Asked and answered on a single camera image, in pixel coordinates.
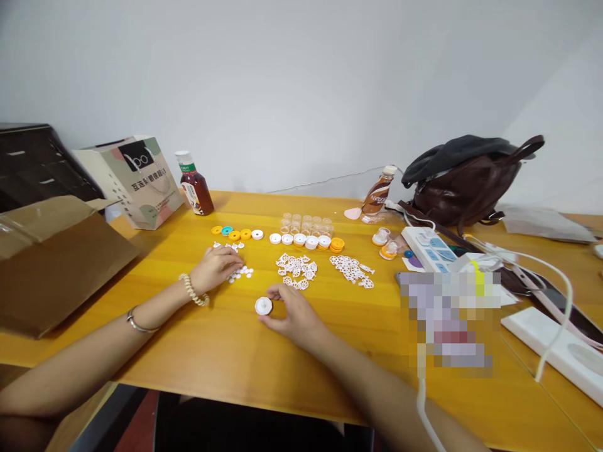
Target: pink object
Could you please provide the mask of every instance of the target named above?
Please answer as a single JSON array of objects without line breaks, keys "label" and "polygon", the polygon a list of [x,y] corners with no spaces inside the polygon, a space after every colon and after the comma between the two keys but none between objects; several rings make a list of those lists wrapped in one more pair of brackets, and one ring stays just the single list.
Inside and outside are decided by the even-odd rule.
[{"label": "pink object", "polygon": [[361,213],[362,213],[361,207],[354,207],[354,208],[346,210],[344,212],[344,215],[346,218],[349,218],[350,220],[357,220],[358,218],[360,218]]}]

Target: cardboard box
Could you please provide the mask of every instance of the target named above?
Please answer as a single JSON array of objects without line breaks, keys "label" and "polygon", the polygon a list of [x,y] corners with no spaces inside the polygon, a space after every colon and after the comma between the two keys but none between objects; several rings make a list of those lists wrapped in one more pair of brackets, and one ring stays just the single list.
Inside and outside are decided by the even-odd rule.
[{"label": "cardboard box", "polygon": [[157,140],[134,135],[73,151],[106,198],[119,200],[136,229],[157,229],[183,204]]},{"label": "cardboard box", "polygon": [[0,215],[0,328],[41,338],[138,250],[97,212],[115,201],[58,196]]}]

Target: backpack strap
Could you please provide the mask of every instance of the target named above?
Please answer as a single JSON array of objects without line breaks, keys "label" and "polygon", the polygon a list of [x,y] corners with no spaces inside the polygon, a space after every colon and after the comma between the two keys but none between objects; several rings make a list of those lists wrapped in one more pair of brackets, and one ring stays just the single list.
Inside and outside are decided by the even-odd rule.
[{"label": "backpack strap", "polygon": [[535,137],[530,138],[520,147],[518,147],[515,152],[504,159],[499,160],[501,164],[513,164],[518,161],[525,159],[525,157],[532,155],[537,150],[542,148],[545,145],[545,138],[542,135],[536,135]]}]

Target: bracelet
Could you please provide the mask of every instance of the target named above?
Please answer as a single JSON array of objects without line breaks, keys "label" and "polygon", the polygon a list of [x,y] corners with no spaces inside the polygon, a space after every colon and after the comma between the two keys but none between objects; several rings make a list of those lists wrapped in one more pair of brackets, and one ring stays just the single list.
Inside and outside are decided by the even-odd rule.
[{"label": "bracelet", "polygon": [[187,275],[186,273],[183,273],[178,277],[178,280],[179,281],[184,280],[184,285],[187,288],[187,292],[190,295],[190,299],[192,301],[194,301],[197,305],[207,306],[209,304],[209,295],[207,295],[206,293],[202,294],[201,297],[203,297],[203,300],[201,300],[197,296],[197,294],[193,290],[193,286],[190,284],[190,276],[189,275]]},{"label": "bracelet", "polygon": [[126,317],[126,321],[129,322],[130,325],[132,325],[136,331],[140,331],[141,333],[154,333],[155,331],[159,330],[159,328],[155,328],[154,330],[147,330],[146,328],[143,328],[142,326],[137,325],[136,322],[134,321],[134,309],[135,308],[136,308],[136,306],[128,311],[128,316]]}]

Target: yellow plastic ring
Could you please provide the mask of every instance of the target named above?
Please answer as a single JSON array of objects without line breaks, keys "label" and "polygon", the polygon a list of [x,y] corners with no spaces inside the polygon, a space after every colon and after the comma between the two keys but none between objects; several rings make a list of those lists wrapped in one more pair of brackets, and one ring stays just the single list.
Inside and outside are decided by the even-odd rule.
[{"label": "yellow plastic ring", "polygon": [[345,242],[338,237],[335,237],[333,240],[331,240],[331,247],[334,249],[338,249],[341,251],[344,248],[344,246],[345,246]]},{"label": "yellow plastic ring", "polygon": [[239,240],[241,238],[241,233],[239,231],[232,231],[228,235],[228,238],[231,239],[233,242],[236,242],[237,240]]}]

